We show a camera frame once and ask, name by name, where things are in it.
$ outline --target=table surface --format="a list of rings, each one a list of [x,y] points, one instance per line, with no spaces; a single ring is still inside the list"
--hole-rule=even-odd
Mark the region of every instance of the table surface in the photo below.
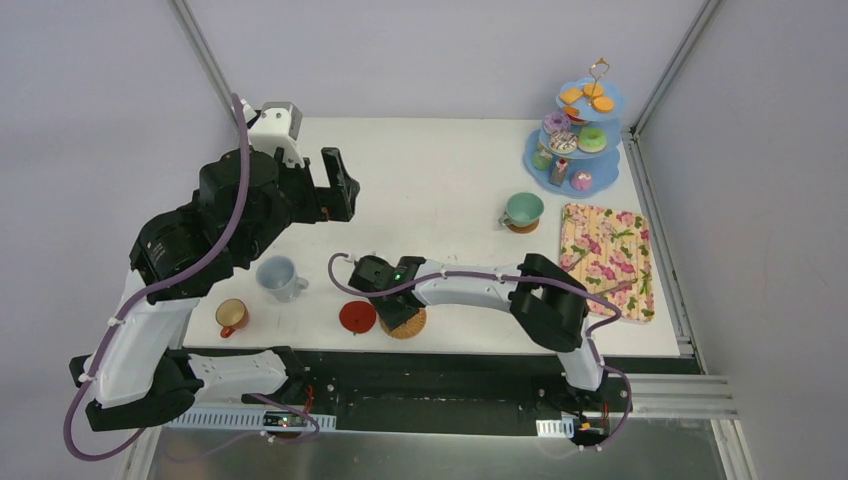
[[[561,211],[567,197],[541,189],[526,173],[522,153],[535,120],[328,119],[307,118],[300,130],[303,155],[312,159],[317,185],[327,185],[321,147],[341,149],[348,172],[362,190],[350,223],[294,224],[249,271],[214,285],[194,309],[186,333],[191,347],[271,347],[377,352],[483,354],[549,353],[533,343],[509,314],[462,305],[427,308],[427,325],[416,337],[395,340],[375,326],[354,335],[338,319],[357,298],[330,283],[327,260],[335,252],[377,255],[392,264],[404,255],[449,264],[505,265],[541,253],[558,261]],[[621,175],[613,186],[580,203],[641,211],[633,177],[621,151]],[[497,219],[510,195],[530,191],[545,202],[535,232],[501,228]],[[294,302],[280,304],[262,291],[255,271],[263,260],[292,258],[310,285]],[[353,266],[338,261],[342,283]],[[663,286],[654,276],[656,316],[647,324],[616,322],[596,333],[606,355],[678,356],[677,339]],[[214,319],[218,305],[239,298],[249,325],[228,339]],[[601,317],[590,315],[590,321]]]

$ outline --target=wooden coaster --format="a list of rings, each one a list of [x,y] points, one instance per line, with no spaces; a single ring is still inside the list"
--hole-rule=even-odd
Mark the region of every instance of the wooden coaster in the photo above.
[[[407,320],[403,325],[399,326],[394,330],[389,330],[389,327],[386,326],[386,323],[383,322],[383,319],[380,319],[380,328],[386,332],[386,335],[396,338],[398,340],[406,340],[412,338],[419,333],[421,330],[424,330],[424,325],[427,323],[427,311],[423,308],[418,310],[418,313],[412,316],[409,320]]]
[[[538,226],[539,226],[538,220],[531,223],[530,225],[527,225],[526,227],[516,227],[515,225],[507,225],[507,227],[509,227],[509,229],[512,230],[515,233],[530,233],[533,230],[536,230],[536,227],[538,227]]]

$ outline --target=mint green teacup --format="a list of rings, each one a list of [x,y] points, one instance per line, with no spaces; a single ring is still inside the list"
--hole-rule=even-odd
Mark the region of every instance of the mint green teacup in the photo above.
[[[505,227],[524,228],[539,220],[545,211],[542,199],[530,192],[516,193],[506,202],[506,211],[498,223]]]

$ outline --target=orange cookie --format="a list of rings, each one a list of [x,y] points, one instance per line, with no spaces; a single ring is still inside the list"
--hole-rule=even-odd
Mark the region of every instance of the orange cookie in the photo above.
[[[394,330],[389,330],[389,327],[386,325],[386,322],[383,319],[380,319],[380,328],[386,332],[386,335],[396,338],[398,340],[406,340],[408,338],[412,338],[419,333],[421,330],[424,330],[424,325],[427,323],[427,311],[423,308],[418,310],[418,313],[412,316],[409,320],[404,322],[403,325],[399,326]]]
[[[571,105],[572,103],[576,102],[577,100],[580,100],[580,97],[582,97],[582,96],[583,96],[583,94],[580,92],[580,90],[578,90],[574,87],[571,87],[568,90],[560,93],[559,99],[562,100],[563,103],[565,103],[566,105]]]
[[[604,94],[604,86],[594,83],[588,83],[583,86],[583,95],[586,95],[589,98],[600,97]]]
[[[601,113],[609,113],[615,108],[615,102],[609,97],[596,97],[592,99],[592,106]]]

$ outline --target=white mug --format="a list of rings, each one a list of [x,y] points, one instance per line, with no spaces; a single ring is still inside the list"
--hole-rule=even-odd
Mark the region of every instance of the white mug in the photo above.
[[[289,257],[271,257],[256,270],[256,282],[280,302],[291,302],[309,287],[309,281],[297,276]]]

